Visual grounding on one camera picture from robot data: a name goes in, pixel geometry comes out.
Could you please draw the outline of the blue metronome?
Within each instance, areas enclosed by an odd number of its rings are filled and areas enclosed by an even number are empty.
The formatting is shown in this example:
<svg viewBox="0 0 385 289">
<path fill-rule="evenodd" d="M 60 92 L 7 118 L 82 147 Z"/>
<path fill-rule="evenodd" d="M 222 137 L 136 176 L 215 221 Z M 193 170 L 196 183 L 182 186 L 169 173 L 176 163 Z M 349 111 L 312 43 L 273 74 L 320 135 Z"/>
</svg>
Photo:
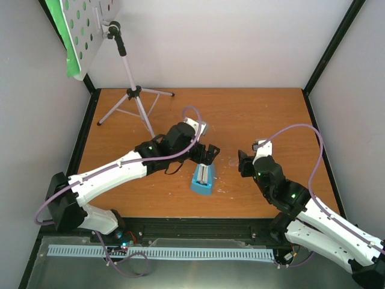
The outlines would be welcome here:
<svg viewBox="0 0 385 289">
<path fill-rule="evenodd" d="M 211 196 L 215 180 L 216 170 L 214 164 L 198 164 L 190 184 L 190 190 L 203 196 Z"/>
</svg>

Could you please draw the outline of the clear plastic metronome cover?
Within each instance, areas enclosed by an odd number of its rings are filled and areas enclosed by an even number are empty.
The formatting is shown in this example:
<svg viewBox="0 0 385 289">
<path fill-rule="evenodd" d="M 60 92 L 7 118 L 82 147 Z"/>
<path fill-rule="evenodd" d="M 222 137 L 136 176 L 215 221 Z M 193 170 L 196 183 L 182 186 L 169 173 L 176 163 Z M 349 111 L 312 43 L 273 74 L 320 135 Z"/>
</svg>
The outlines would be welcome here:
<svg viewBox="0 0 385 289">
<path fill-rule="evenodd" d="M 198 165 L 198 171 L 196 176 L 196 181 L 201 185 L 209 185 L 212 182 L 212 166 L 206 166 L 204 164 Z"/>
</svg>

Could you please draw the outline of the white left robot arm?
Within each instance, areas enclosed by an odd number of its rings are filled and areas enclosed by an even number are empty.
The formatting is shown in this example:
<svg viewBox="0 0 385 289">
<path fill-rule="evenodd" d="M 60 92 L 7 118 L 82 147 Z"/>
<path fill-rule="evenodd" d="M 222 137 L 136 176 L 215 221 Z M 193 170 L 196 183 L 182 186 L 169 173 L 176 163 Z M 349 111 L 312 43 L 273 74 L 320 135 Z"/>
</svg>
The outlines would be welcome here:
<svg viewBox="0 0 385 289">
<path fill-rule="evenodd" d="M 126 182 L 166 172 L 171 163 L 183 164 L 191 160 L 208 166 L 220 149 L 204 145 L 199 139 L 206 132 L 206 124 L 189 118 L 173 125 L 168 133 L 145 141 L 118 160 L 92 171 L 67 177 L 60 172 L 51 178 L 46 203 L 51 214 L 48 222 L 58 232 L 74 229 L 97 231 L 112 242 L 125 235 L 125 224 L 116 210 L 103 210 L 90 201 Z"/>
</svg>

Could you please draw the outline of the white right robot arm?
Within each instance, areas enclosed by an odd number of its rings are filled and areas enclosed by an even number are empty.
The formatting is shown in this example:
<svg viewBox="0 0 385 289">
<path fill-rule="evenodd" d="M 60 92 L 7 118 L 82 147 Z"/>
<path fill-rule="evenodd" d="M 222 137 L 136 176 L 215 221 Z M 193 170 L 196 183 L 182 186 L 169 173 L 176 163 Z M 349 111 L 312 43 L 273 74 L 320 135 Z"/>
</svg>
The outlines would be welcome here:
<svg viewBox="0 0 385 289">
<path fill-rule="evenodd" d="M 238 152 L 238 170 L 251 177 L 267 202 L 279 210 L 271 235 L 333 261 L 362 288 L 384 288 L 384 240 L 353 225 L 303 185 L 283 174 L 271 151 Z"/>
</svg>

